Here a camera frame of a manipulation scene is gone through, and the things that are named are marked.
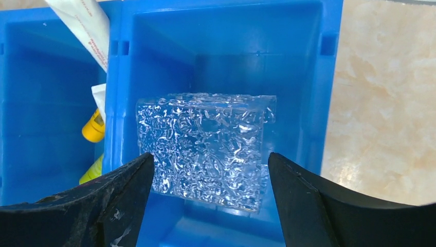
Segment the tall white toothpaste tube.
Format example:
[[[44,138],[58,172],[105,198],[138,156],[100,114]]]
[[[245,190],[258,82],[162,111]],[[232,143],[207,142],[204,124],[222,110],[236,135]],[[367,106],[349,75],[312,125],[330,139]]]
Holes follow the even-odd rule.
[[[67,28],[106,72],[110,21],[95,0],[46,0]]]

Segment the orange yellow small tube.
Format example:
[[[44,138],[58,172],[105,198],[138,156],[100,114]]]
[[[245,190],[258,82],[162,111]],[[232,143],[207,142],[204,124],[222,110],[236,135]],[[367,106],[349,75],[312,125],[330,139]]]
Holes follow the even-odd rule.
[[[92,143],[98,143],[104,139],[105,123],[99,109],[96,109],[90,120],[82,128],[82,135]]]

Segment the clear textured square tray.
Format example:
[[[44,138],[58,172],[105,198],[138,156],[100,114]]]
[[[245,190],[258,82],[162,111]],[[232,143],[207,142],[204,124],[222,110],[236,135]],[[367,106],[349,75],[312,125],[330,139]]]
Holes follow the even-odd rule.
[[[258,211],[269,177],[266,125],[274,95],[178,93],[136,104],[138,147],[154,156],[152,190]]]

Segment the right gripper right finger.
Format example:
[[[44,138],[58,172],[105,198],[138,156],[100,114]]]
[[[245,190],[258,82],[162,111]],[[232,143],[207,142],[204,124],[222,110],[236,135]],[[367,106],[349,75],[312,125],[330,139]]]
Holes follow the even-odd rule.
[[[435,246],[435,204],[364,195],[279,153],[268,169],[287,246]]]

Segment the yellow green tube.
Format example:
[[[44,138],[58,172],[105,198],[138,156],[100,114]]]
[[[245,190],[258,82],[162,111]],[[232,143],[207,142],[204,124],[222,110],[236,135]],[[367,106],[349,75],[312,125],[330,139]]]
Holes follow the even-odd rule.
[[[84,184],[90,180],[93,180],[102,175],[102,161],[104,154],[102,154],[95,162],[90,166],[87,172],[80,178],[79,184]]]

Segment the blue divided plastic bin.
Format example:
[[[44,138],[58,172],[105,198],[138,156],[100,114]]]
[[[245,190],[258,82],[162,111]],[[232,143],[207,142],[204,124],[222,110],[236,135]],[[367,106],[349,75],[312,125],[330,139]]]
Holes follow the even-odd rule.
[[[50,8],[1,12],[1,207],[79,186],[102,154],[102,175],[144,154],[137,101],[175,93],[276,96],[266,165],[275,152],[320,173],[342,1],[101,7],[110,20],[106,72]],[[92,143],[82,128],[97,109],[91,87],[103,83],[105,136]],[[285,246],[269,177],[266,185],[250,212],[151,185],[135,246]]]

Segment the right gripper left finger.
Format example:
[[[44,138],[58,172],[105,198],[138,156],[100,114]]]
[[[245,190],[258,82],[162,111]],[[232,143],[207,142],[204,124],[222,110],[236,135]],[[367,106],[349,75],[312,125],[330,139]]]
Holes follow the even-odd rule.
[[[70,190],[1,207],[1,246],[135,246],[154,169],[144,153]]]

